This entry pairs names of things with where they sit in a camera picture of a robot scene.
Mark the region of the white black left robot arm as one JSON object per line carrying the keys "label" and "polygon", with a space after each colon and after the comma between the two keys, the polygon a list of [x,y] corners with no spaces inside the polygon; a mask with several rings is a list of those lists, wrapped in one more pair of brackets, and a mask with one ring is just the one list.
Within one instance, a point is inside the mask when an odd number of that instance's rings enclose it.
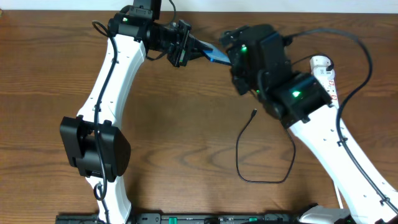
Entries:
{"label": "white black left robot arm", "polygon": [[191,33],[183,20],[160,24],[160,1],[134,1],[107,24],[92,26],[107,38],[104,62],[94,87],[75,117],[64,117],[60,135],[70,165],[93,189],[99,205],[95,223],[127,223],[131,217],[123,175],[131,146],[121,126],[134,77],[148,52],[167,57],[174,67],[212,53],[212,46]]}

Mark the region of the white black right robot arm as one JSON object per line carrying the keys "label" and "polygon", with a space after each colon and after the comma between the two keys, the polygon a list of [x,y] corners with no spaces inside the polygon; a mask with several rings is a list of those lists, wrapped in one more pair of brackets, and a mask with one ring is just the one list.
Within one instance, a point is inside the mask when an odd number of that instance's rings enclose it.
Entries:
{"label": "white black right robot arm", "polygon": [[293,35],[269,24],[243,26],[220,37],[239,94],[256,91],[269,115],[299,138],[319,160],[342,194],[346,209],[316,206],[302,223],[396,223],[397,191],[378,172],[343,122],[330,62],[311,61],[299,72],[285,49]]}

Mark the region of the blue Samsung smartphone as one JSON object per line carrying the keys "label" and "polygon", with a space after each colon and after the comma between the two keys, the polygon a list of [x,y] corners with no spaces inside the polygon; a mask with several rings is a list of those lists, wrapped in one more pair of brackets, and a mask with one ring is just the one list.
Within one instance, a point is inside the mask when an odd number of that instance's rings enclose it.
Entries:
{"label": "blue Samsung smartphone", "polygon": [[204,50],[203,55],[210,62],[220,63],[223,65],[231,65],[231,62],[230,62],[228,56],[218,49]]}

